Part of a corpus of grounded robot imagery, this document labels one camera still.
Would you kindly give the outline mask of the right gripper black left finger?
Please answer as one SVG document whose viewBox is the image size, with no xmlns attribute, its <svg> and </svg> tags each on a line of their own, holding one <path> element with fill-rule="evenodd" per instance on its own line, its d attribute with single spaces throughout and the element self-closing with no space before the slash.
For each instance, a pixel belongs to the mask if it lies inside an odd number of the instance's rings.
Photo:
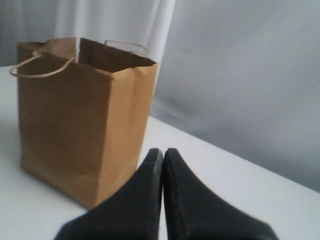
<svg viewBox="0 0 320 240">
<path fill-rule="evenodd" d="M 65 223 L 57 240 L 157 240 L 163 153 L 151 148 L 132 177 L 111 197 Z"/>
</svg>

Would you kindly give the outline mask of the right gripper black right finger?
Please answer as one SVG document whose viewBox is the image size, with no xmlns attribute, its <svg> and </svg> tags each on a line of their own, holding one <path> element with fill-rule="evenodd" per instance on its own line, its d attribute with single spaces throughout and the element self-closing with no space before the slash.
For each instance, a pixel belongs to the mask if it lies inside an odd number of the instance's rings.
<svg viewBox="0 0 320 240">
<path fill-rule="evenodd" d="M 162 175 L 168 239 L 278 239 L 267 223 L 227 203 L 203 184 L 177 149 L 165 152 Z"/>
</svg>

